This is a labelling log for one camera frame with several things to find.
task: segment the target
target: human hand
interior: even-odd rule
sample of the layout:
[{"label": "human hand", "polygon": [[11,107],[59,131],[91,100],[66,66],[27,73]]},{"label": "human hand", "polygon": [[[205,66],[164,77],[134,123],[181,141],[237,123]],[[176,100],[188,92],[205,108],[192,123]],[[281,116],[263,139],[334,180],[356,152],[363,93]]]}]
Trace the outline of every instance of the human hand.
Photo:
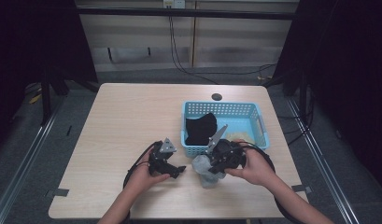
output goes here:
[{"label": "human hand", "polygon": [[141,158],[137,167],[133,171],[133,174],[130,176],[129,181],[127,182],[125,189],[131,190],[134,194],[140,195],[143,192],[150,189],[153,185],[163,182],[164,180],[170,177],[169,174],[151,175],[149,173],[149,154],[152,152],[153,146],[148,150],[148,152]]},{"label": "human hand", "polygon": [[[240,146],[248,146],[243,139],[236,139]],[[265,158],[252,148],[244,148],[246,152],[246,165],[243,169],[225,169],[225,173],[228,175],[237,176],[245,179],[251,184],[265,186],[268,181],[276,176],[270,165]]]}]

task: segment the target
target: blue plastic basket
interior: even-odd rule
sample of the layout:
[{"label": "blue plastic basket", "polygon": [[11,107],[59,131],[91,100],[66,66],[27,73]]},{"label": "blue plastic basket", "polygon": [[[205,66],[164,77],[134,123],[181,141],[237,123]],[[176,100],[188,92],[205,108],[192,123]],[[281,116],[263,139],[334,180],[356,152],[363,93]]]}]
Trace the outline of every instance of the blue plastic basket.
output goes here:
[{"label": "blue plastic basket", "polygon": [[231,102],[196,102],[187,101],[182,106],[181,144],[185,148],[187,157],[194,158],[205,154],[207,146],[188,146],[185,140],[188,138],[186,119],[199,119],[205,114],[213,113],[217,118],[218,130],[228,124],[226,133],[247,133],[260,149],[270,146],[261,110],[254,103],[231,103]]}]

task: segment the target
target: wooden table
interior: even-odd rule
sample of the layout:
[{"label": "wooden table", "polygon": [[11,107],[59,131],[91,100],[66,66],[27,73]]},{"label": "wooden table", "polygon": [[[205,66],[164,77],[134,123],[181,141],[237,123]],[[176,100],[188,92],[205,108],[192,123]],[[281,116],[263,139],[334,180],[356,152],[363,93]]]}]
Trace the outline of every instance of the wooden table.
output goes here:
[{"label": "wooden table", "polygon": [[52,218],[99,218],[121,191],[127,170],[151,143],[169,137],[178,151],[169,162],[186,165],[177,179],[154,186],[132,208],[132,218],[282,217],[263,187],[226,176],[203,189],[180,143],[185,101],[253,102],[269,134],[276,172],[290,186],[301,184],[275,110],[264,87],[170,84],[104,84],[100,88],[49,210]]}]

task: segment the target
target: forearm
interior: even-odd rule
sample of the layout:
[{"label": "forearm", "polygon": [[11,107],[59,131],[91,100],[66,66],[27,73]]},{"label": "forearm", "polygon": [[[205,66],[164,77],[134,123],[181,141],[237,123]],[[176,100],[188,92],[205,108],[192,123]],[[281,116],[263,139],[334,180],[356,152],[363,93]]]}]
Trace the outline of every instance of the forearm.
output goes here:
[{"label": "forearm", "polygon": [[137,196],[138,194],[130,189],[123,189],[98,223],[121,223],[129,214],[130,208]]},{"label": "forearm", "polygon": [[332,223],[315,207],[295,193],[278,176],[272,178],[265,186],[293,217],[303,223]]}]

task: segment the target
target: black cloth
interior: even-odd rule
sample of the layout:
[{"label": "black cloth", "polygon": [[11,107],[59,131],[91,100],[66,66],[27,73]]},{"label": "black cloth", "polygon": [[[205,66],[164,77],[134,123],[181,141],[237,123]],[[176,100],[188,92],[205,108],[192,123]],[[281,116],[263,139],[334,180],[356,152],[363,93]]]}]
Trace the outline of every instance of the black cloth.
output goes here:
[{"label": "black cloth", "polygon": [[185,144],[188,146],[206,146],[208,138],[217,132],[217,118],[208,113],[199,119],[186,119],[188,138]]}]

